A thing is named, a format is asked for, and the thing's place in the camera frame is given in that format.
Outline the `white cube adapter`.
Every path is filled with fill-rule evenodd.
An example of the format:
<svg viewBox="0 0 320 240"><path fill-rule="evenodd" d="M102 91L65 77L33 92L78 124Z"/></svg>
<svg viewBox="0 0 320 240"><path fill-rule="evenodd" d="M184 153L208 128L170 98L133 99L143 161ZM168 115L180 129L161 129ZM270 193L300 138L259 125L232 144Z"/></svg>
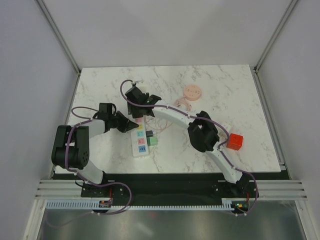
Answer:
<svg viewBox="0 0 320 240"><path fill-rule="evenodd" d="M228 132L228 134L231 133L231 129L233 127L233 125L231 123L224 121L221 124L221 126ZM218 136L220 138L227 138L227 135L223 129L221 129L220 127L218 127L217 129L218 129Z"/></svg>

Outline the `white power strip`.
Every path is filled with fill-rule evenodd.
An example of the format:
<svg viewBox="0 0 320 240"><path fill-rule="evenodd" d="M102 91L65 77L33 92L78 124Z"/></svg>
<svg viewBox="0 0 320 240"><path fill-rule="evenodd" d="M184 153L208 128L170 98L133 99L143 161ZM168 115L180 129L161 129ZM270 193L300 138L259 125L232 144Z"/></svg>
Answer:
<svg viewBox="0 0 320 240"><path fill-rule="evenodd" d="M138 127L130 131L132 155L134 158L142 158L149 155L149 147L146 136L146 127L143 117L129 117Z"/></svg>

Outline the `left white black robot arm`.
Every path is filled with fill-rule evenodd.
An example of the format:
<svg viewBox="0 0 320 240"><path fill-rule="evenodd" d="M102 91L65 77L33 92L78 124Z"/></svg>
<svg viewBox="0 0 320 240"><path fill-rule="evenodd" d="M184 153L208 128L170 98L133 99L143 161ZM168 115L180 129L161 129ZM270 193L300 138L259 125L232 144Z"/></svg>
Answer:
<svg viewBox="0 0 320 240"><path fill-rule="evenodd" d="M92 184L92 191L99 197L106 196L110 185L104 181L104 171L90 160L90 139L116 129L126 133L138 124L125 117L113 103L100 103L92 117L74 125L59 125L56 130L51 161L85 182Z"/></svg>

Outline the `red cube adapter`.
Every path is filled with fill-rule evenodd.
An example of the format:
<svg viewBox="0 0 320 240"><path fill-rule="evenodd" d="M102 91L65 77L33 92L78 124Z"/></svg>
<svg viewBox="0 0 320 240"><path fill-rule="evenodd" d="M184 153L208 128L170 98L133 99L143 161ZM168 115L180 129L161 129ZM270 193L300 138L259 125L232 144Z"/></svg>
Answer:
<svg viewBox="0 0 320 240"><path fill-rule="evenodd" d="M226 144L226 147L228 149L238 151L243 146L243 140L244 140L244 137L242 135L231 133L229 135L229 140Z"/></svg>

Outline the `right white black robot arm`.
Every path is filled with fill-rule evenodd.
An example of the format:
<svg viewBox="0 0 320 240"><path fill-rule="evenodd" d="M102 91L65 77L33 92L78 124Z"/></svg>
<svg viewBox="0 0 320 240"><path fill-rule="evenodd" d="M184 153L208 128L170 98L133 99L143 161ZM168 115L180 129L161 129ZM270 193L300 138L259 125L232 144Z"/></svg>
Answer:
<svg viewBox="0 0 320 240"><path fill-rule="evenodd" d="M240 197L247 191L247 185L244 182L246 180L245 172L238 169L229 160L223 148L226 141L220 140L217 128L225 131L228 138L230 137L229 133L221 124L214 122L207 112L201 111L192 114L166 103L158 96L143 93L135 85L126 93L123 93L121 88L120 93L127 101L128 107L131 108L133 116L152 116L186 129L192 147L201 153L205 153L213 160L222 172L224 179L230 183L229 191L233 196Z"/></svg>

